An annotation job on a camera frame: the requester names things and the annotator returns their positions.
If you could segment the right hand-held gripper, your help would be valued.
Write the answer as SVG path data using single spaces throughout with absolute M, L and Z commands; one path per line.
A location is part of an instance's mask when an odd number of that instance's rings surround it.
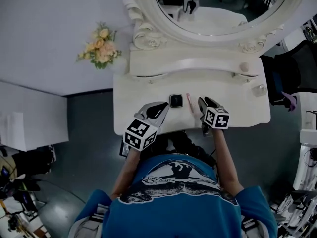
M 230 114 L 217 101 L 210 97 L 199 97 L 198 106 L 201 112 L 203 136 L 211 136 L 212 129 L 228 129 Z

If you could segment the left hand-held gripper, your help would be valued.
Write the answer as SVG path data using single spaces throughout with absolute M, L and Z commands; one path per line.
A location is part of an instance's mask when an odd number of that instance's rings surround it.
M 123 134 L 123 142 L 143 151 L 154 143 L 169 110 L 168 102 L 152 102 L 141 107 Z

